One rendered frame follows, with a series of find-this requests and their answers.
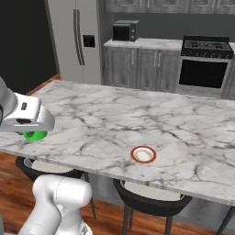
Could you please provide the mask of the grey double-door fridge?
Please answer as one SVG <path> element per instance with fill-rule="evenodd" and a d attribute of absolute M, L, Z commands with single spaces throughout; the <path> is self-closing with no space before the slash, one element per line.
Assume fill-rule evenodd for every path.
<path fill-rule="evenodd" d="M 101 84 L 97 0 L 45 0 L 59 74 L 64 81 Z"/>

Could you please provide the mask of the grey wooden wall cupboards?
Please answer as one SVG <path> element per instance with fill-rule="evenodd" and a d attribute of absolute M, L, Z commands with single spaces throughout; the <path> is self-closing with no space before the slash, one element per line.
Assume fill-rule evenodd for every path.
<path fill-rule="evenodd" d="M 106 0 L 114 13 L 235 15 L 235 0 Z"/>

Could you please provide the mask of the black chair with pale seat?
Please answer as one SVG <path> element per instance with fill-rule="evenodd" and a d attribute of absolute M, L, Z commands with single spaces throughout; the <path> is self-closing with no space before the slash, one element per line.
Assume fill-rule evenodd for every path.
<path fill-rule="evenodd" d="M 43 174 L 56 174 L 59 176 L 72 177 L 76 179 L 80 179 L 81 177 L 83 177 L 86 182 L 89 182 L 89 176 L 87 172 L 82 172 L 76 169 L 49 162 L 36 161 L 18 156 L 16 159 L 16 166 L 32 182 L 34 182 L 39 176 Z"/>
<path fill-rule="evenodd" d="M 191 196 L 123 180 L 114 179 L 113 183 L 124 202 L 122 235 L 127 235 L 127 229 L 132 228 L 134 211 L 165 217 L 164 235 L 171 235 L 173 216 L 179 214 L 192 200 Z"/>

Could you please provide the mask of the green tea cup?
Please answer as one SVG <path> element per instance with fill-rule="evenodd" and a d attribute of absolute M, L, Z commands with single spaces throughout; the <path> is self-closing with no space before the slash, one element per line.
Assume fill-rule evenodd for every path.
<path fill-rule="evenodd" d="M 47 131 L 23 132 L 23 136 L 29 141 L 43 140 L 48 135 Z"/>

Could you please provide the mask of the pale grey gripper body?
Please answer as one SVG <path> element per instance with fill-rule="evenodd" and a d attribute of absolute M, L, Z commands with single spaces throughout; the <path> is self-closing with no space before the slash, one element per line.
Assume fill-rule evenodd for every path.
<path fill-rule="evenodd" d="M 27 124 L 7 124 L 8 117 L 4 118 L 0 125 L 0 132 L 28 132 L 53 130 L 55 119 L 50 111 L 41 106 L 39 116 L 35 121 Z"/>

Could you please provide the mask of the black microwave oven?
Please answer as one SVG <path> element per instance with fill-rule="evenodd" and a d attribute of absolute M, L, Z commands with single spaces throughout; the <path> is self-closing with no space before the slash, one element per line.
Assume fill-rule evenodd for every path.
<path fill-rule="evenodd" d="M 117 20 L 112 25 L 113 37 L 116 41 L 132 41 L 137 39 L 138 20 Z"/>

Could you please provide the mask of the black chair leg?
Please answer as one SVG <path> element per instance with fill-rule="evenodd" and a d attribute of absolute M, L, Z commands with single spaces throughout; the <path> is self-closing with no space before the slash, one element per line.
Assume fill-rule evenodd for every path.
<path fill-rule="evenodd" d="M 221 235 L 222 234 L 223 230 L 229 224 L 229 222 L 230 222 L 230 220 L 231 220 L 231 218 L 233 217 L 234 214 L 235 214 L 235 207 L 230 207 L 226 217 L 223 219 L 221 225 L 219 226 L 216 235 Z"/>

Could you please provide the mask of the grey wooden base cupboards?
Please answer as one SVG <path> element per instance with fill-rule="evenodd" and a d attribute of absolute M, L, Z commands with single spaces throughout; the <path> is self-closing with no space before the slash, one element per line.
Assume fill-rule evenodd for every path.
<path fill-rule="evenodd" d="M 110 40 L 104 83 L 142 90 L 176 92 L 183 40 Z"/>

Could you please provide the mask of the white saucer with red rim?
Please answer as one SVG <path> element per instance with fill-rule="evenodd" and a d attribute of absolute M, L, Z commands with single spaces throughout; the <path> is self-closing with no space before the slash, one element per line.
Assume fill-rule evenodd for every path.
<path fill-rule="evenodd" d="M 156 151 L 153 148 L 145 145 L 136 146 L 130 151 L 131 159 L 138 163 L 154 162 L 156 156 Z"/>

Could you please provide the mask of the black and silver oven range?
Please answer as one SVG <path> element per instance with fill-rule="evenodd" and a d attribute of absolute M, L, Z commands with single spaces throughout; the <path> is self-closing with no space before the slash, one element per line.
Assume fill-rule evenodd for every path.
<path fill-rule="evenodd" d="M 176 92 L 221 98 L 233 54 L 229 37 L 184 36 Z"/>

